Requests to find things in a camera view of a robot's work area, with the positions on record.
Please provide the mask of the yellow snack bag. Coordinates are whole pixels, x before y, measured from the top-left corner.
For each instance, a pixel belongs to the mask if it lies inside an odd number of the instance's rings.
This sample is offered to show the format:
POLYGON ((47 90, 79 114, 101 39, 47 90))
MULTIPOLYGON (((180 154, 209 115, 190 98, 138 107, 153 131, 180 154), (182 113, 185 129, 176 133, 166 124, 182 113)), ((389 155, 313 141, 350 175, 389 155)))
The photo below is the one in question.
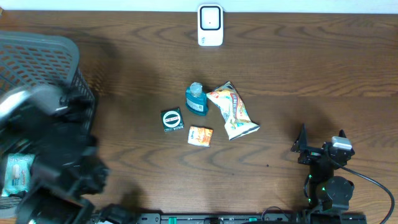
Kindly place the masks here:
POLYGON ((243 100, 230 81, 207 93, 206 97, 220 109, 229 140, 253 133, 260 128, 251 121, 243 100))

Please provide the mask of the orange tissue packet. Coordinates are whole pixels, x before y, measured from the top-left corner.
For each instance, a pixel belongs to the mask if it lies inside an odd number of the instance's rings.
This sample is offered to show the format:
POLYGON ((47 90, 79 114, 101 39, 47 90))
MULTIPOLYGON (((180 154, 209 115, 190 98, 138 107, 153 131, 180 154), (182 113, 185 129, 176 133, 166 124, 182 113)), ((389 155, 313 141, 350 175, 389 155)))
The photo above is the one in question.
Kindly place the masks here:
POLYGON ((191 126, 187 142, 194 146, 210 147, 212 135, 212 129, 191 126))

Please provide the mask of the teal mouthwash bottle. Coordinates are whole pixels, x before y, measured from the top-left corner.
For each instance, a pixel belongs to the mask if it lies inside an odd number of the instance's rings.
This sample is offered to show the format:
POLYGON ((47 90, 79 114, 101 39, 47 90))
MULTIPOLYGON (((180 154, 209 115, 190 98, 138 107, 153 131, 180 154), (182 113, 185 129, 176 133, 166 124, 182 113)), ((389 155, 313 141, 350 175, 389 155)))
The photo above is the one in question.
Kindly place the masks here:
POLYGON ((194 114, 206 116, 208 112, 207 97, 201 83, 193 82, 185 92, 186 107, 194 114))

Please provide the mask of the green square box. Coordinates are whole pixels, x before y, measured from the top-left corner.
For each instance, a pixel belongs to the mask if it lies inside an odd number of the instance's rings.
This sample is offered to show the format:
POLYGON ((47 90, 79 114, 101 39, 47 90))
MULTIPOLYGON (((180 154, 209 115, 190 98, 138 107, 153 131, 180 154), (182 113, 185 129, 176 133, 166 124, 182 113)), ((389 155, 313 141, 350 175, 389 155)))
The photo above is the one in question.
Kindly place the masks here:
POLYGON ((165 133, 184 128, 184 122, 180 108, 162 111, 161 119, 165 133))

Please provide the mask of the light blue wipes packet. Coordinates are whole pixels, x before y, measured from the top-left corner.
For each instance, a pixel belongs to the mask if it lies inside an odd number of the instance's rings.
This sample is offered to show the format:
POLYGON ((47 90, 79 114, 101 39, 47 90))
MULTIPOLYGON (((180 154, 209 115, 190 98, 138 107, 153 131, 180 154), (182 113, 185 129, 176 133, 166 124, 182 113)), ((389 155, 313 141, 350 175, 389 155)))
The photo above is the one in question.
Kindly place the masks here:
POLYGON ((30 190, 30 168, 34 159, 33 154, 9 154, 7 156, 2 197, 10 197, 30 190))

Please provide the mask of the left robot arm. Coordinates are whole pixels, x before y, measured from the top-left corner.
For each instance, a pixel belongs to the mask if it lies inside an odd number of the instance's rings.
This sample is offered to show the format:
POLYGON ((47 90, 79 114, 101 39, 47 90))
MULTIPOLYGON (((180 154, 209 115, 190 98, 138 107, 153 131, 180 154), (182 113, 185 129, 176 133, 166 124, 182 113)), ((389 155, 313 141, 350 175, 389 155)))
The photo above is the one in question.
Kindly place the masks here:
POLYGON ((17 87, 1 97, 3 186, 27 180, 18 192, 17 223, 135 223, 120 205, 100 210, 86 195, 104 190, 109 169, 96 138, 85 130, 91 100, 76 89, 17 87))

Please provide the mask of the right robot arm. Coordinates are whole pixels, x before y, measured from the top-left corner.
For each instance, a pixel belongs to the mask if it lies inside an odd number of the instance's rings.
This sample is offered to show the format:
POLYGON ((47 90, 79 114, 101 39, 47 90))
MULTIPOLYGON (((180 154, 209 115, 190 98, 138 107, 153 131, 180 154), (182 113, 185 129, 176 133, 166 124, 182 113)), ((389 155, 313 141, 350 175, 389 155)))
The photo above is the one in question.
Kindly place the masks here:
POLYGON ((335 170, 347 165, 355 155, 345 132, 340 130, 322 147, 312 147, 308 145, 307 131, 303 125, 291 151, 299 153, 299 164, 310 167, 304 187, 310 209, 319 213, 339 213, 349 209, 354 184, 335 175, 335 170))

